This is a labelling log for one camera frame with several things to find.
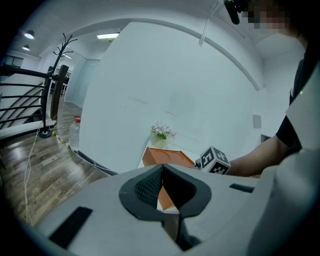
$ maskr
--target flower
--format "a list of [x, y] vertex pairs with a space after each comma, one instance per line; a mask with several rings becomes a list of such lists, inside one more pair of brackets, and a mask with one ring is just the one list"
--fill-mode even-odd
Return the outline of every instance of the flower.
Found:
[[166, 124], [162, 125], [159, 122], [156, 122], [153, 126], [151, 126], [151, 132], [153, 135], [163, 140], [166, 140], [167, 138], [174, 138], [176, 135], [176, 132], [173, 132], [170, 129], [170, 126]]

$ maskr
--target black shirt sleeve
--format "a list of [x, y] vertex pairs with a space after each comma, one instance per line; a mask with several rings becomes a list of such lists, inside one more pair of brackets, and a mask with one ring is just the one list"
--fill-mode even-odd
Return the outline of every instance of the black shirt sleeve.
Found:
[[276, 133], [276, 136], [289, 148], [294, 145], [294, 142], [297, 139], [297, 134], [287, 116], [285, 116], [285, 118], [283, 119], [282, 124], [280, 125], [280, 128]]

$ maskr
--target white wall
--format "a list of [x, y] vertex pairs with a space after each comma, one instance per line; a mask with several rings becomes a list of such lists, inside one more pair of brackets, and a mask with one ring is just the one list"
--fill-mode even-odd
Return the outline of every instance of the white wall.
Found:
[[57, 68], [60, 69], [62, 65], [66, 65], [67, 67], [69, 67], [68, 71], [72, 72], [74, 70], [75, 63], [76, 60], [74, 60], [73, 58], [64, 57], [63, 60], [57, 66]]
[[66, 95], [66, 101], [70, 101], [81, 108], [84, 106], [88, 87], [93, 77], [96, 65], [99, 62], [100, 60], [95, 59], [89, 59], [84, 62], [78, 77], [75, 79], [74, 89], [72, 91], [68, 91]]
[[41, 59], [39, 57], [31, 56], [29, 54], [14, 51], [14, 50], [8, 50], [6, 54], [14, 57], [23, 58], [21, 69], [26, 69], [26, 70], [36, 71]]
[[47, 73], [50, 66], [54, 66], [57, 56], [49, 52], [41, 57], [37, 71]]
[[212, 144], [229, 159], [239, 157], [257, 92], [228, 58], [198, 42], [162, 25], [125, 27], [95, 69], [80, 150], [116, 172], [134, 169], [150, 126], [163, 121], [178, 132], [173, 143], [183, 149], [200, 154]]
[[286, 116], [290, 90], [294, 86], [303, 54], [303, 50], [294, 50], [265, 61], [263, 73], [266, 95], [262, 113], [262, 133], [265, 135], [274, 136]]
[[104, 53], [106, 52], [107, 48], [105, 49], [95, 49], [90, 52], [90, 59], [100, 61]]
[[74, 60], [74, 67], [64, 95], [64, 100], [67, 102], [73, 101], [74, 94], [79, 93], [78, 78], [82, 75], [83, 66], [86, 62], [86, 59], [80, 55], [75, 55], [72, 60]]

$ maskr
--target white cable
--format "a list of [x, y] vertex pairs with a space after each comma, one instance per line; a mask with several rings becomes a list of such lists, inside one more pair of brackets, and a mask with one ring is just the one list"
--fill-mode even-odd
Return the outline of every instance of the white cable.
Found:
[[[40, 126], [41, 126], [42, 122], [40, 123], [38, 129], [36, 130], [36, 135], [35, 135], [35, 138], [34, 138], [34, 141], [33, 141], [33, 144], [32, 144], [32, 147], [31, 147], [31, 150], [30, 150], [30, 153], [29, 153], [29, 156], [28, 156], [28, 160], [27, 160], [27, 163], [26, 163], [26, 168], [24, 170], [24, 180], [23, 180], [23, 183], [24, 183], [24, 200], [25, 200], [25, 218], [26, 218], [26, 223], [30, 223], [32, 226], [34, 225], [33, 224], [33, 221], [32, 221], [32, 218], [31, 218], [31, 215], [30, 215], [30, 212], [29, 212], [29, 205], [28, 205], [28, 196], [27, 196], [27, 187], [28, 187], [28, 182], [29, 182], [29, 179], [30, 179], [30, 175], [31, 175], [31, 163], [30, 163], [30, 158], [31, 158], [31, 155], [32, 155], [32, 152], [34, 150], [34, 147], [36, 145], [36, 141], [37, 141], [37, 138], [38, 138], [38, 134], [40, 132]], [[103, 170], [107, 170], [107, 171], [110, 171], [109, 169], [107, 168], [102, 168], [100, 166], [97, 166], [93, 163], [90, 163], [89, 161], [85, 160], [84, 158], [82, 158], [80, 155], [78, 155], [76, 152], [74, 152], [73, 150], [71, 150], [73, 153], [75, 153], [79, 158], [81, 158], [82, 160], [86, 161], [87, 163], [89, 163], [90, 165], [92, 166], [95, 166], [97, 168], [100, 168], [100, 169], [103, 169]], [[87, 177], [87, 179], [89, 179], [94, 173], [96, 172], [96, 170], [94, 170], [93, 172], [91, 172], [91, 174]]]
[[208, 27], [208, 24], [210, 22], [210, 18], [211, 18], [211, 15], [218, 9], [218, 7], [220, 6], [220, 2], [219, 0], [215, 1], [214, 2], [214, 5], [209, 13], [209, 16], [208, 18], [206, 19], [206, 22], [205, 22], [205, 25], [204, 25], [204, 28], [203, 28], [203, 33], [202, 33], [202, 36], [200, 38], [200, 41], [199, 41], [199, 45], [202, 46], [204, 41], [205, 41], [205, 38], [206, 38], [206, 32], [207, 32], [207, 27]]
[[30, 158], [31, 158], [32, 152], [34, 150], [34, 147], [36, 145], [36, 141], [37, 141], [38, 133], [40, 132], [41, 124], [42, 123], [40, 123], [38, 129], [36, 130], [36, 135], [35, 135], [35, 138], [34, 138], [34, 142], [32, 144], [32, 147], [31, 147], [31, 150], [30, 150], [30, 153], [29, 153], [29, 156], [28, 156], [28, 160], [27, 160], [27, 163], [26, 163], [26, 168], [24, 170], [24, 180], [23, 180], [23, 183], [24, 183], [24, 200], [25, 200], [25, 218], [26, 218], [26, 223], [31, 223], [32, 226], [33, 226], [33, 222], [32, 222], [32, 218], [31, 218], [30, 212], [29, 212], [27, 186], [28, 186], [28, 182], [29, 182], [30, 174], [31, 174]]
[[98, 167], [98, 168], [100, 168], [100, 169], [102, 169], [102, 170], [106, 170], [106, 171], [111, 171], [110, 169], [108, 169], [108, 168], [102, 168], [102, 167], [100, 167], [100, 166], [98, 166], [98, 165], [95, 165], [95, 164], [93, 164], [93, 163], [90, 163], [89, 161], [87, 161], [86, 159], [84, 159], [84, 158], [82, 158], [80, 155], [78, 155], [76, 152], [74, 152], [73, 150], [71, 150], [73, 153], [75, 153], [78, 157], [80, 157], [82, 160], [84, 160], [84, 161], [86, 161], [87, 163], [89, 163], [90, 165], [92, 165], [92, 166], [95, 166], [95, 167]]

